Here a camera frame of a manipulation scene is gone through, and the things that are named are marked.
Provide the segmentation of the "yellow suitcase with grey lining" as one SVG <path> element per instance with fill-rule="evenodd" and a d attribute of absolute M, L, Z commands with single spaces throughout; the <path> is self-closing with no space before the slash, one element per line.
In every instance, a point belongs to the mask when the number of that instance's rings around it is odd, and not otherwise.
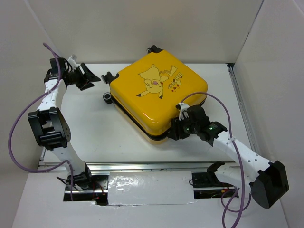
<path fill-rule="evenodd" d="M 168 136 L 176 105 L 202 105 L 207 82 L 172 54 L 155 45 L 147 55 L 120 70 L 115 76 L 102 75 L 109 85 L 117 110 L 151 144 L 161 144 Z"/>

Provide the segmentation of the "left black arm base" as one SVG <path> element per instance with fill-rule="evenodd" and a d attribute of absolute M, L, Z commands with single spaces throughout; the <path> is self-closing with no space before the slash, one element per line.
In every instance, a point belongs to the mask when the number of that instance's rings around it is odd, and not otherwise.
<path fill-rule="evenodd" d="M 91 182 L 80 186 L 76 182 L 71 185 L 69 179 L 57 177 L 63 184 L 65 184 L 65 191 L 63 201 L 92 201 L 99 206 L 108 205 L 108 175 L 93 175 Z"/>

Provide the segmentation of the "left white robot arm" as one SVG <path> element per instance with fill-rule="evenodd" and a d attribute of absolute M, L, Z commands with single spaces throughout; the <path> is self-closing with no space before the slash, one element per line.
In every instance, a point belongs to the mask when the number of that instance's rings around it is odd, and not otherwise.
<path fill-rule="evenodd" d="M 67 182 L 83 190 L 93 186 L 94 178 L 87 164 L 81 160 L 72 147 L 71 131 L 61 113 L 61 105 L 67 87 L 75 85 L 83 91 L 94 86 L 100 78 L 93 74 L 84 63 L 76 64 L 76 56 L 68 59 L 51 59 L 51 68 L 44 79 L 47 95 L 36 111 L 28 114 L 28 121 L 39 146 L 52 152 L 63 162 L 68 171 Z"/>

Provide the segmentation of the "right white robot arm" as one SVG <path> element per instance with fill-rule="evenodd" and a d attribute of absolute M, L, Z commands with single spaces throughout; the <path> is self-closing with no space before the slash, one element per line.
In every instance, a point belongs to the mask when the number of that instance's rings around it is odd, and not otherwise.
<path fill-rule="evenodd" d="M 209 120 L 201 106 L 178 103 L 176 108 L 180 113 L 172 119 L 168 137 L 181 140 L 196 135 L 226 154 L 240 166 L 245 177 L 241 186 L 259 206 L 269 209 L 289 191 L 286 169 L 280 161 L 271 162 L 230 136 L 225 126 Z"/>

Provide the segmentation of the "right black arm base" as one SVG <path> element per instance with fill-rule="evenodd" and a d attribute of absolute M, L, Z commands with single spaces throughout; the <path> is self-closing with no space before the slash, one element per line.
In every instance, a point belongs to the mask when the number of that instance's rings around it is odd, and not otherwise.
<path fill-rule="evenodd" d="M 224 164 L 217 161 L 206 171 L 191 174 L 189 184 L 193 187 L 194 199 L 221 198 L 224 193 L 224 197 L 231 197 L 234 194 L 235 188 L 231 184 L 220 182 L 215 175 L 215 171 Z"/>

